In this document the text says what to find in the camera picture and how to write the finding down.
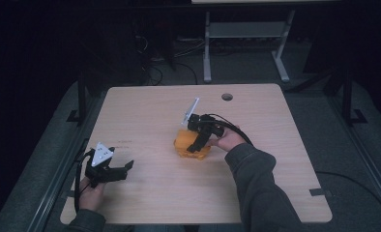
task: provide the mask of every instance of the hole in table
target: hole in table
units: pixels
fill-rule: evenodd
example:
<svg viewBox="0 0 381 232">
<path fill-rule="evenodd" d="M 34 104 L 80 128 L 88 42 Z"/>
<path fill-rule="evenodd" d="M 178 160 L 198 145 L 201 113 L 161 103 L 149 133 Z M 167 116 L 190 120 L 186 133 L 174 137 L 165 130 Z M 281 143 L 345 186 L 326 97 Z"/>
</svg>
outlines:
<svg viewBox="0 0 381 232">
<path fill-rule="evenodd" d="M 231 95 L 231 94 L 222 94 L 221 95 L 221 98 L 223 99 L 223 100 L 225 100 L 225 101 L 227 101 L 227 102 L 229 102 L 229 101 L 231 101 L 232 99 L 233 99 L 233 95 Z"/>
</svg>

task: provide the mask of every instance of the gray sleeve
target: gray sleeve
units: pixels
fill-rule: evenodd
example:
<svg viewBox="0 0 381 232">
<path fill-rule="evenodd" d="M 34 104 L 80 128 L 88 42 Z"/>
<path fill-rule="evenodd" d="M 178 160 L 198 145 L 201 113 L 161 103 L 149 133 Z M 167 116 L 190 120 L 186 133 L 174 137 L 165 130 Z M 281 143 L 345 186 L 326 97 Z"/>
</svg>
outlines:
<svg viewBox="0 0 381 232">
<path fill-rule="evenodd" d="M 236 182 L 241 220 L 246 232 L 303 231 L 293 206 L 275 184 L 276 159 L 248 143 L 225 157 Z"/>
<path fill-rule="evenodd" d="M 68 225 L 63 231 L 64 232 L 100 232 L 103 231 L 105 225 L 105 217 L 102 215 L 89 211 L 89 210 L 79 210 L 78 214 L 70 225 Z"/>
</svg>

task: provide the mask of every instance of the table top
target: table top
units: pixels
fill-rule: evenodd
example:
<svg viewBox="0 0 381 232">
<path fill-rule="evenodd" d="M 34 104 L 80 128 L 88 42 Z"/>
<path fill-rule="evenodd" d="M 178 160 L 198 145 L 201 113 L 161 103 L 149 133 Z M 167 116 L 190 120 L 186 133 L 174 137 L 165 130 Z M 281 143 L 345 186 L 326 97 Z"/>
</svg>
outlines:
<svg viewBox="0 0 381 232">
<path fill-rule="evenodd" d="M 233 100 L 224 101 L 223 94 Z M 292 115 L 276 84 L 111 88 L 88 149 L 115 147 L 111 167 L 134 160 L 125 181 L 108 183 L 100 209 L 108 223 L 240 222 L 236 187 L 224 156 L 213 147 L 204 160 L 180 158 L 173 146 L 185 111 L 215 113 L 241 127 L 256 148 L 276 157 L 276 183 L 303 222 L 326 222 L 332 213 Z M 69 197 L 63 223 L 75 217 Z"/>
</svg>

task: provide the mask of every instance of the person's right hand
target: person's right hand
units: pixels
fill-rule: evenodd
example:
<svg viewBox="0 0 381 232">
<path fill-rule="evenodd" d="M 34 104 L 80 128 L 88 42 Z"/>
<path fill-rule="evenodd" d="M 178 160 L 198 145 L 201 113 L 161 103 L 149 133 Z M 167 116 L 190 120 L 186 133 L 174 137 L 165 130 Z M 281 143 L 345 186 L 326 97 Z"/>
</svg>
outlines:
<svg viewBox="0 0 381 232">
<path fill-rule="evenodd" d="M 239 133 L 229 128 L 224 128 L 223 135 L 217 139 L 209 139 L 206 146 L 217 146 L 222 148 L 224 151 L 229 152 L 232 148 L 241 143 L 246 143 L 246 141 L 241 135 L 239 135 Z"/>
<path fill-rule="evenodd" d="M 99 183 L 95 188 L 91 188 L 90 180 L 84 177 L 79 184 L 79 190 L 82 191 L 79 196 L 79 209 L 96 212 L 103 203 L 104 189 L 105 183 Z"/>
</svg>

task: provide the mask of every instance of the white stand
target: white stand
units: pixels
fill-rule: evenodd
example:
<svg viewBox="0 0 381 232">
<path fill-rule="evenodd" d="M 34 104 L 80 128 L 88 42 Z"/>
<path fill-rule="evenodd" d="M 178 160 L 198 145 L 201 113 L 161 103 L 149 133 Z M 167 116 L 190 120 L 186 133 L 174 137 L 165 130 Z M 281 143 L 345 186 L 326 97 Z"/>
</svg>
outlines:
<svg viewBox="0 0 381 232">
<path fill-rule="evenodd" d="M 295 11 L 292 10 L 286 21 L 277 22 L 210 22 L 210 13 L 206 13 L 205 54 L 203 56 L 203 73 L 205 83 L 212 82 L 211 60 L 209 58 L 210 38 L 280 38 L 278 49 L 272 51 L 283 82 L 289 81 L 286 69 L 281 61 L 281 54 L 289 35 Z"/>
</svg>

